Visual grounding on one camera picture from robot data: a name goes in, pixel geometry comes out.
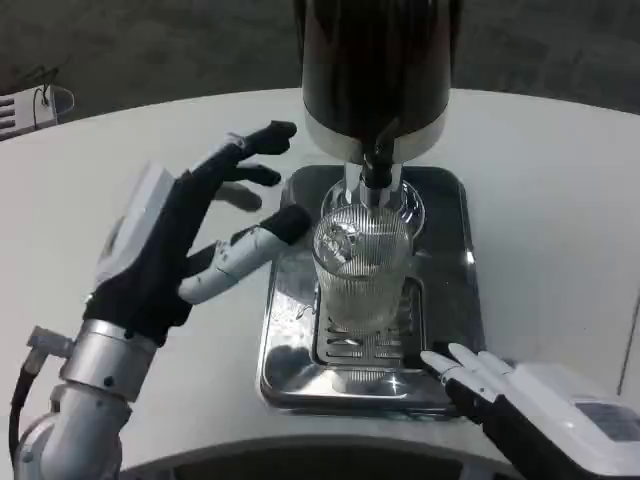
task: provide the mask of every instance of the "glass cup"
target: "glass cup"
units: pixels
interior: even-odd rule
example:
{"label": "glass cup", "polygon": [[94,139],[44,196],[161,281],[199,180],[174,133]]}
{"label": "glass cup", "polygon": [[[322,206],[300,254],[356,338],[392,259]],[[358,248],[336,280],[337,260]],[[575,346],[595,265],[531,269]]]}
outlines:
{"label": "glass cup", "polygon": [[325,215],[313,236],[313,259],[333,323],[361,334],[389,325],[411,255],[411,232],[393,210],[350,205]]}

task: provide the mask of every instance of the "white table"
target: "white table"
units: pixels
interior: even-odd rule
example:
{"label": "white table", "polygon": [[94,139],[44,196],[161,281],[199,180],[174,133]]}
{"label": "white table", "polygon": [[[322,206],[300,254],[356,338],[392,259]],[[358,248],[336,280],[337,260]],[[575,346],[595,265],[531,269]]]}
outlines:
{"label": "white table", "polygon": [[[299,90],[223,95],[89,118],[0,144],[0,388],[7,405],[0,436],[6,438],[24,342],[36,323],[76,334],[97,256],[141,166],[156,161],[177,174],[226,132],[271,118],[301,128],[291,150],[266,164],[289,176],[303,165],[331,162],[311,144],[302,112]],[[412,164],[448,168],[467,188],[492,350],[560,361],[616,390],[640,284],[638,152],[639,117],[452,92],[444,136]],[[264,198],[259,214],[214,204],[196,247],[277,208],[280,188],[255,190]],[[265,267],[170,332],[123,430],[124,467],[202,458],[242,440],[305,435],[405,440],[447,455],[504,461],[468,423],[293,417],[265,405],[255,373],[267,278]],[[640,351],[636,357],[640,370]],[[23,426],[47,411],[59,366],[50,360],[38,378]],[[640,407],[640,385],[629,390]],[[1,458],[1,478],[10,478],[7,455]]]}

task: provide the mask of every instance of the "drip tray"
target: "drip tray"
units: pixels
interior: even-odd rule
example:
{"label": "drip tray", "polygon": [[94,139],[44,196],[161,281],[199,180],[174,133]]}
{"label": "drip tray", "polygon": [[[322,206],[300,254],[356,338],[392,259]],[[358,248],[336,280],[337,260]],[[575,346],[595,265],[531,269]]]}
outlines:
{"label": "drip tray", "polygon": [[[288,180],[282,205],[298,204],[318,222],[325,195],[343,178],[338,166],[301,168]],[[328,318],[311,234],[273,262],[257,377],[270,404],[296,413],[391,418],[455,413],[420,352],[442,353],[449,342],[484,347],[464,188],[439,168],[404,167],[403,178],[420,195],[426,219],[389,328],[363,336]]]}
{"label": "drip tray", "polygon": [[326,365],[353,367],[421,368],[420,352],[427,345],[422,328],[420,284],[407,278],[398,313],[383,331],[369,335],[349,333],[331,321],[320,303],[314,351]]}

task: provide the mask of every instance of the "drip tray grate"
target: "drip tray grate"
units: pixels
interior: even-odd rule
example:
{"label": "drip tray grate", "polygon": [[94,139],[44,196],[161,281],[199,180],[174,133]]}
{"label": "drip tray grate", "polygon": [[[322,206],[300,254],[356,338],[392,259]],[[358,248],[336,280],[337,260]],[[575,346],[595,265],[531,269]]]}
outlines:
{"label": "drip tray grate", "polygon": [[383,331],[370,335],[349,333],[334,324],[320,302],[317,309],[317,360],[327,365],[421,368],[426,345],[420,284],[407,278],[396,318]]}

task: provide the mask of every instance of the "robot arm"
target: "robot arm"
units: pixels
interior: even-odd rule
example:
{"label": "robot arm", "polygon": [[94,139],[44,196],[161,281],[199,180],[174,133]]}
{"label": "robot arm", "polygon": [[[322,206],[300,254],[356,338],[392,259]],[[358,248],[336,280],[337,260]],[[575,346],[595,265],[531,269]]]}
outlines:
{"label": "robot arm", "polygon": [[512,368],[489,352],[422,352],[458,410],[527,479],[640,479],[640,417],[620,398],[550,364]]}
{"label": "robot arm", "polygon": [[[188,255],[223,182],[280,181],[268,168],[238,163],[254,154],[284,153],[295,132],[292,123],[272,122],[247,137],[233,135],[179,178],[157,165],[143,171],[100,256],[75,340],[36,328],[29,341],[32,351],[16,386],[9,429],[15,478],[117,476],[119,432],[169,328],[184,324],[193,305],[232,287],[309,229],[307,213],[290,206],[229,242]],[[51,413],[27,428],[18,444],[20,410],[47,355],[66,359],[63,383],[51,394]]]}

